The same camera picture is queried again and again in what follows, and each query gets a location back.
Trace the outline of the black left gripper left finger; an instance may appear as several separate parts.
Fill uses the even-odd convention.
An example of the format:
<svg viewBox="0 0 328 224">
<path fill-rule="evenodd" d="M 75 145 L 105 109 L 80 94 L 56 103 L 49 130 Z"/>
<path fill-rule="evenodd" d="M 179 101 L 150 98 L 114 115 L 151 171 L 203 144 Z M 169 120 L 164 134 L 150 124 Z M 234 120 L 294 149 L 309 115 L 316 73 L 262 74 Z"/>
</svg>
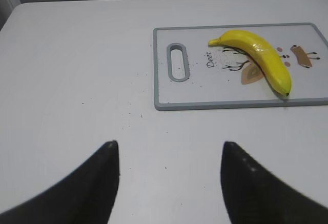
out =
<svg viewBox="0 0 328 224">
<path fill-rule="evenodd" d="M 119 181 L 119 146 L 113 140 L 46 191 L 1 213 L 1 223 L 108 223 Z"/>
</svg>

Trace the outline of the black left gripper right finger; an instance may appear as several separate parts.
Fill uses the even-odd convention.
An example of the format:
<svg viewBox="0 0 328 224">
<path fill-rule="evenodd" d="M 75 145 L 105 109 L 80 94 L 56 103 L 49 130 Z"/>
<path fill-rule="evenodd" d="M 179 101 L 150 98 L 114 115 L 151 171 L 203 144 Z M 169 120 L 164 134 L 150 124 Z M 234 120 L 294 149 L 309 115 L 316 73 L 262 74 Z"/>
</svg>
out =
<svg viewBox="0 0 328 224">
<path fill-rule="evenodd" d="M 327 223 L 327 207 L 284 183 L 232 141 L 223 144 L 220 183 L 231 223 Z"/>
</svg>

